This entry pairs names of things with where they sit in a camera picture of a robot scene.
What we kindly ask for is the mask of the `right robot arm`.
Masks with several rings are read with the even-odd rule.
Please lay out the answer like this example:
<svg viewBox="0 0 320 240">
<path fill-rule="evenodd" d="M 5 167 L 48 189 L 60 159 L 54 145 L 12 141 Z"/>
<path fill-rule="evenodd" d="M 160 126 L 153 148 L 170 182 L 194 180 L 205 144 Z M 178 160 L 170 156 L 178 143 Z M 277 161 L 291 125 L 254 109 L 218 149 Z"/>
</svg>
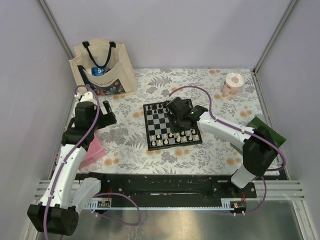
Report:
<svg viewBox="0 0 320 240">
<path fill-rule="evenodd" d="M 232 124 L 223 118 L 213 116 L 205 107 L 191 107 L 185 100 L 176 97 L 164 102 L 168 109 L 170 128 L 173 133 L 198 128 L 217 136 L 242 152 L 242 165 L 231 176 L 228 194 L 239 198 L 246 191 L 246 185 L 256 177 L 262 177 L 278 155 L 278 148 L 269 129 Z"/>
</svg>

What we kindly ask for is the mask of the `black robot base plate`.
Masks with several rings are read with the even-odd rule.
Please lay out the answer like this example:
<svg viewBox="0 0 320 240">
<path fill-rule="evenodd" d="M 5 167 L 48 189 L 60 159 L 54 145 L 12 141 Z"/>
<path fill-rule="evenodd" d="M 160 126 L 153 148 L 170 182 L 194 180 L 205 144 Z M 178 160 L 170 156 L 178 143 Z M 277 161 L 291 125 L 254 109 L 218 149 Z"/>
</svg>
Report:
<svg viewBox="0 0 320 240">
<path fill-rule="evenodd" d="M 139 208 L 198 208 L 220 207 L 222 199 L 254 199 L 254 183 L 237 188 L 229 175 L 166 175 L 78 173 L 75 180 L 86 178 L 101 181 L 101 193 L 108 193 L 113 208 L 130 207 L 120 196 L 131 198 Z"/>
</svg>

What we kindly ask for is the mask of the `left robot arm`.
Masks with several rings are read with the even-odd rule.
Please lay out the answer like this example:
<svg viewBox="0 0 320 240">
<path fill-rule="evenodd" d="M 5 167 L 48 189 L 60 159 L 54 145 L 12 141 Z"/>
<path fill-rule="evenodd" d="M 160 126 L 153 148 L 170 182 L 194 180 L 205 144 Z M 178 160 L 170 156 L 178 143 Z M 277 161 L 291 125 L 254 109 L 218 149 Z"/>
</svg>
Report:
<svg viewBox="0 0 320 240">
<path fill-rule="evenodd" d="M 38 204 L 31 204 L 27 216 L 38 232 L 71 236 L 78 225 L 79 215 L 94 195 L 107 195 L 109 186 L 100 177 L 86 178 L 77 190 L 72 186 L 78 168 L 85 158 L 95 131 L 117 122 L 107 100 L 101 108 L 91 101 L 76 104 L 71 118 L 62 135 L 59 160 L 49 186 Z"/>
</svg>

